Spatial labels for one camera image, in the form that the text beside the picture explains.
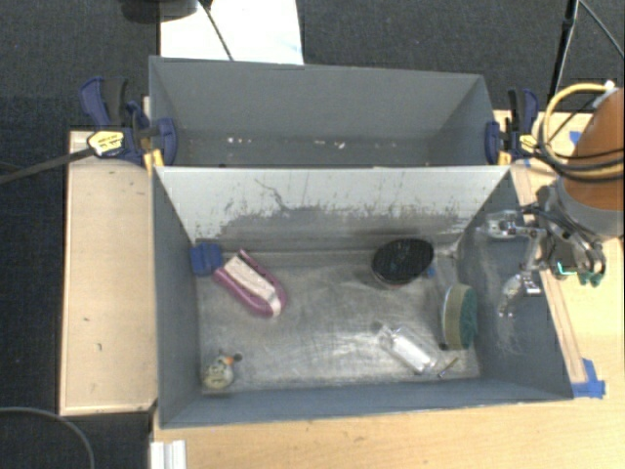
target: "blue tape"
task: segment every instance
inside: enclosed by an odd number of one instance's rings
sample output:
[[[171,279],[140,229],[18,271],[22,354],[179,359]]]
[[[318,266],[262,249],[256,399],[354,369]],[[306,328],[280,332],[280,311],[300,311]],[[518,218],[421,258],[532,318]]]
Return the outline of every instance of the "blue tape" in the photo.
[[[217,243],[199,243],[188,250],[193,274],[197,277],[209,277],[224,265],[222,249]]]
[[[579,138],[582,137],[582,133],[578,132],[576,130],[571,130],[568,133],[568,138],[570,139],[570,141],[572,143],[574,143],[575,145],[577,144],[577,141],[579,141]]]
[[[573,396],[575,398],[598,398],[602,400],[605,396],[605,381],[597,378],[595,366],[591,360],[582,358],[582,362],[584,363],[588,380],[583,383],[571,384]]]

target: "small toy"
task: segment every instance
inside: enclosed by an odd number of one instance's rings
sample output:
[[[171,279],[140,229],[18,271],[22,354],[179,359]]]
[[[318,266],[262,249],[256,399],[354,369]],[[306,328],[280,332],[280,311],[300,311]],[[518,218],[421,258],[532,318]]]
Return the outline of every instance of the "small toy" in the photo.
[[[232,369],[232,365],[236,362],[240,362],[242,359],[243,357],[238,353],[234,356],[220,354],[206,370],[204,370],[202,383],[208,389],[226,389],[227,386],[234,382],[234,370]]]

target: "metal bracket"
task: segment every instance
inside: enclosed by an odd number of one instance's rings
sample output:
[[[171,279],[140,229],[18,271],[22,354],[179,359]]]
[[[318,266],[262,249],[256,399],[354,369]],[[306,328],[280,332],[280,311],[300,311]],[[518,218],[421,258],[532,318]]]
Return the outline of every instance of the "metal bracket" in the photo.
[[[518,225],[518,216],[519,212],[516,210],[502,210],[488,214],[484,227],[491,238],[509,240],[525,236],[529,239],[523,259],[519,263],[520,272],[508,279],[502,288],[502,299],[498,311],[500,316],[509,318],[514,316],[512,304],[518,297],[542,293],[541,288],[532,278],[532,272],[546,269],[545,263],[536,256],[541,242],[547,236],[547,231],[542,228]]]
[[[187,469],[187,442],[151,442],[149,444],[150,469]]]

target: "cable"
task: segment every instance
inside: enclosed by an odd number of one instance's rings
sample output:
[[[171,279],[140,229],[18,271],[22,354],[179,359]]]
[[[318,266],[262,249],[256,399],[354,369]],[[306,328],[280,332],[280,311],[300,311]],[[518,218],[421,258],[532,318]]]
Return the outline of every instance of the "cable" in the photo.
[[[12,183],[17,179],[30,177],[40,172],[44,172],[45,170],[51,170],[53,168],[60,167],[61,165],[66,165],[67,163],[72,163],[93,155],[94,151],[91,148],[82,149],[81,151],[72,152],[70,154],[64,154],[63,156],[52,158],[44,161],[43,163],[37,163],[36,165],[16,170],[15,172],[11,172],[5,176],[0,176],[0,186]]]
[[[94,456],[94,449],[89,443],[89,440],[85,436],[85,434],[74,424],[70,422],[66,418],[61,417],[60,415],[56,415],[51,411],[41,410],[39,408],[31,408],[28,406],[8,406],[8,407],[0,407],[0,415],[12,415],[14,413],[18,413],[20,415],[35,415],[45,419],[52,419],[55,422],[60,422],[61,425],[68,428],[72,433],[74,433],[81,441],[83,447],[87,451],[87,455],[89,456],[89,467],[90,469],[96,469],[96,457]]]
[[[222,47],[224,48],[224,52],[226,52],[226,55],[228,56],[229,61],[234,61],[234,58],[232,57],[232,53],[230,52],[230,49],[228,45],[226,44],[226,40],[224,39],[224,36],[219,30],[217,23],[213,19],[213,14],[211,12],[212,1],[208,1],[208,0],[197,0],[197,1],[199,2],[199,5],[202,6],[202,9],[204,9],[206,16],[208,16],[208,20],[213,25],[213,29],[215,29],[215,33],[217,33],[217,38],[219,38],[219,41],[221,42]]]
[[[545,109],[545,115],[543,117],[542,126],[538,132],[538,147],[541,151],[541,157],[551,165],[559,174],[565,174],[570,178],[582,178],[582,179],[610,179],[614,172],[623,173],[623,158],[615,158],[609,161],[601,163],[590,163],[586,165],[571,165],[564,163],[558,159],[553,149],[545,143],[545,137],[549,135],[549,124],[551,121],[551,115],[558,103],[577,92],[599,92],[603,93],[608,90],[608,87],[604,85],[598,85],[595,83],[579,83],[571,85],[558,92],[552,100],[549,101],[547,108]]]
[[[549,137],[549,141],[547,141],[547,143],[551,143],[556,138],[556,136],[558,136],[558,134],[564,128],[564,126],[573,118],[573,116],[582,112],[586,107],[591,105],[594,102],[594,100],[595,98],[589,99],[588,101],[586,101],[586,103],[584,103],[584,106],[582,106],[580,109],[577,109],[576,111],[571,113],[569,116],[567,116],[564,122],[562,122],[560,126],[556,129],[556,131]]]
[[[554,155],[557,156],[558,158],[564,158],[564,159],[568,159],[568,160],[585,160],[585,159],[590,159],[590,158],[599,158],[600,156],[608,156],[609,154],[613,154],[616,152],[622,152],[624,150],[624,148],[615,148],[615,149],[609,149],[607,151],[602,151],[602,152],[594,152],[591,154],[560,154],[558,152],[554,151]]]
[[[561,39],[561,49],[562,49],[562,40],[565,39],[564,50],[562,52],[562,56],[559,57],[559,61],[556,61],[556,71],[554,74],[554,78],[552,81],[552,88],[550,96],[555,96],[556,93],[560,90],[560,84],[563,79],[564,65],[566,64],[566,57],[568,56],[568,49],[570,48],[570,43],[573,39],[573,31],[575,30],[575,25],[577,24],[577,14],[579,13],[579,1],[580,0],[569,0],[568,8],[566,9],[566,16],[564,23],[562,25],[562,39]]]
[[[623,53],[623,49],[620,48],[620,46],[618,45],[618,42],[616,41],[616,38],[614,38],[614,35],[609,32],[604,22],[599,19],[599,16],[595,14],[595,12],[590,8],[590,6],[586,3],[585,0],[579,0],[579,3],[582,4],[582,7],[586,10],[586,12],[590,15],[590,17],[593,18],[593,20],[597,23],[599,28],[605,33],[605,36],[607,37],[607,39],[612,43],[614,48],[618,51],[618,54],[620,55],[621,59],[625,61],[625,53]]]

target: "wooden board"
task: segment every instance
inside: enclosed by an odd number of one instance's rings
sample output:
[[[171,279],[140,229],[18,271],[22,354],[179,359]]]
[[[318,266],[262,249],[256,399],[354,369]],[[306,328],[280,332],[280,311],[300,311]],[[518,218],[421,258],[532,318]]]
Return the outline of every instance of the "wooden board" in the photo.
[[[70,150],[88,133],[73,133]],[[147,410],[156,399],[145,169],[90,157],[67,172],[61,415]]]

